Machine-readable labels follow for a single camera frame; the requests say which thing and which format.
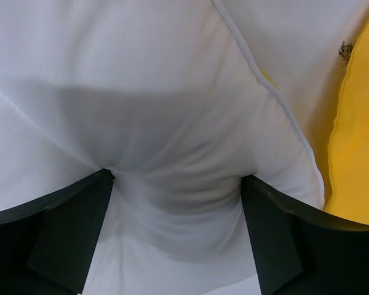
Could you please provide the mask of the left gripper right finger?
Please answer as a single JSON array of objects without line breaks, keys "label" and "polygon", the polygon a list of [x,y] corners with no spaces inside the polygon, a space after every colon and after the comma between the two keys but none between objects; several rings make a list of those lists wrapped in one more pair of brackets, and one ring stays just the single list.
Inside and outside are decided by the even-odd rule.
[{"label": "left gripper right finger", "polygon": [[263,294],[369,294],[369,225],[254,176],[242,179],[240,194]]}]

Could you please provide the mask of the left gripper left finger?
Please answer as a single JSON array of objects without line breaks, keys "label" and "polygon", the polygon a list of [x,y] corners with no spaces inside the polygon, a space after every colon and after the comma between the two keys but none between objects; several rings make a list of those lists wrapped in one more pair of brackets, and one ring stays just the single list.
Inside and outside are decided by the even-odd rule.
[{"label": "left gripper left finger", "polygon": [[81,294],[113,181],[100,170],[0,211],[0,294]]}]

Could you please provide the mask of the yellow pikachu pillowcase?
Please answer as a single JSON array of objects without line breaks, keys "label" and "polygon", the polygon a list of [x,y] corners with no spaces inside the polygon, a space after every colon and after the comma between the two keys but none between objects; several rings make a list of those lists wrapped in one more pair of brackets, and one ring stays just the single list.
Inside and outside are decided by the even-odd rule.
[{"label": "yellow pikachu pillowcase", "polygon": [[290,102],[329,187],[369,224],[369,1],[260,1],[262,68]]}]

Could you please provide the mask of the white pillow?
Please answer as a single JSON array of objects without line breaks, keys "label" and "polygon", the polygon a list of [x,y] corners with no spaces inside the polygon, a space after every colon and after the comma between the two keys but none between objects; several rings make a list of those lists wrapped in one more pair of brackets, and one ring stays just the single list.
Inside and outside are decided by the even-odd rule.
[{"label": "white pillow", "polygon": [[239,197],[315,207],[369,1],[0,1],[0,211],[102,168],[86,294],[259,294]]}]

